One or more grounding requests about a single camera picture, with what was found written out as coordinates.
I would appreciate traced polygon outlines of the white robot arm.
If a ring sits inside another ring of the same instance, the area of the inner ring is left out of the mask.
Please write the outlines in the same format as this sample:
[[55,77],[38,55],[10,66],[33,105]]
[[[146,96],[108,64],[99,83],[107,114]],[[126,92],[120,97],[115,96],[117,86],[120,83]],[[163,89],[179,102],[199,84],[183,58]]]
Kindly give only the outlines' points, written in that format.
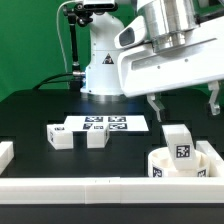
[[158,94],[206,84],[211,113],[224,81],[224,9],[216,18],[196,14],[193,0],[133,0],[137,17],[128,25],[110,11],[123,0],[84,0],[93,14],[86,90],[92,95],[145,95],[161,113]]

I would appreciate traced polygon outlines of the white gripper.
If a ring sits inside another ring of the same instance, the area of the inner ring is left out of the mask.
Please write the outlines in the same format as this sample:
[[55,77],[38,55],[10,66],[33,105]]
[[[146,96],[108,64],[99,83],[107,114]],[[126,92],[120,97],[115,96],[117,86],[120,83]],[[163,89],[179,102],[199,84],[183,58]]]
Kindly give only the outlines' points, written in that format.
[[166,109],[155,93],[209,82],[210,110],[218,115],[217,80],[224,80],[224,16],[187,32],[185,45],[160,53],[154,53],[151,44],[123,51],[118,57],[118,75],[127,97],[148,94],[159,122],[165,119]]

